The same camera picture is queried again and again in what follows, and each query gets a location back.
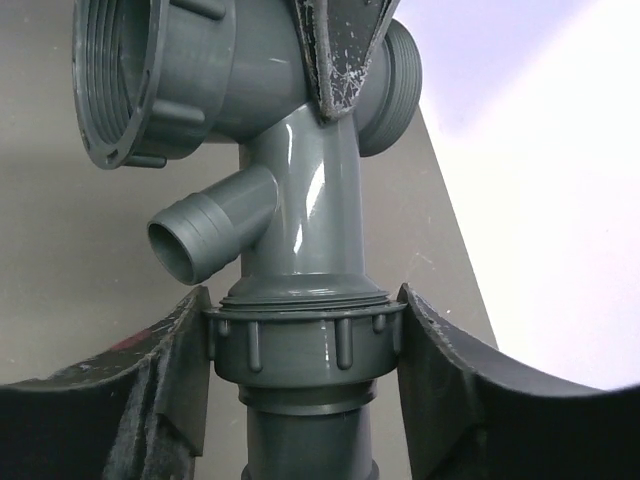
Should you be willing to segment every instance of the pipe opening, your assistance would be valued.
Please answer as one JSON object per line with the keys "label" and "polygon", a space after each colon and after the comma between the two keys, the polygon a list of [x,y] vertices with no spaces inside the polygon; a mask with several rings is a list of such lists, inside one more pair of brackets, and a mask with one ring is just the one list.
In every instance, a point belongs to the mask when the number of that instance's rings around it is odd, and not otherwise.
{"label": "pipe opening", "polygon": [[150,0],[94,0],[84,38],[86,101],[100,139],[116,144],[138,103],[145,77]]}
{"label": "pipe opening", "polygon": [[170,230],[158,223],[151,223],[148,235],[156,257],[176,280],[186,285],[197,283],[191,256]]}

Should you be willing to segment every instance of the gray surface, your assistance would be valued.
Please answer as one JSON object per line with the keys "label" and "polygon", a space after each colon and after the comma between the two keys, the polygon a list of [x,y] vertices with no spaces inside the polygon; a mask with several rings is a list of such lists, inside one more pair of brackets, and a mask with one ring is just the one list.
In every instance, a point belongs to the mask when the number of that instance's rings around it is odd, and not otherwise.
{"label": "gray surface", "polygon": [[[0,382],[48,375],[155,322],[188,290],[156,261],[148,220],[237,169],[237,147],[203,147],[160,171],[103,172],[77,133],[70,0],[0,4]],[[363,163],[367,273],[409,280],[442,314],[493,342],[442,177],[417,118]],[[209,282],[221,298],[234,263]],[[246,463],[237,388],[211,384],[198,480],[235,480]],[[409,477],[395,375],[372,404],[383,480]]]}

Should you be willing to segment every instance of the horizontal pipe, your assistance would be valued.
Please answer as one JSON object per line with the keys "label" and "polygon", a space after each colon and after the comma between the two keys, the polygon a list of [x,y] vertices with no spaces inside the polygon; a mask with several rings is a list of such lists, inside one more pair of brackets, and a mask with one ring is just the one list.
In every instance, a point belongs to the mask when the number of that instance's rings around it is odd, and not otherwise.
{"label": "horizontal pipe", "polygon": [[253,165],[162,210],[148,224],[149,241],[176,280],[196,285],[260,238],[277,203],[273,175]]}

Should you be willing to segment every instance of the white surface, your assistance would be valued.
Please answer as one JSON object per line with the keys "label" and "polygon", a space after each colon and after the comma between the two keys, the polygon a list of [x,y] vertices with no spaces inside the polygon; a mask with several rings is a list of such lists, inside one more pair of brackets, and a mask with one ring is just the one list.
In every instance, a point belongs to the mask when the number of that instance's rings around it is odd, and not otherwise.
{"label": "white surface", "polygon": [[640,381],[640,3],[403,0],[422,112],[498,345]]}

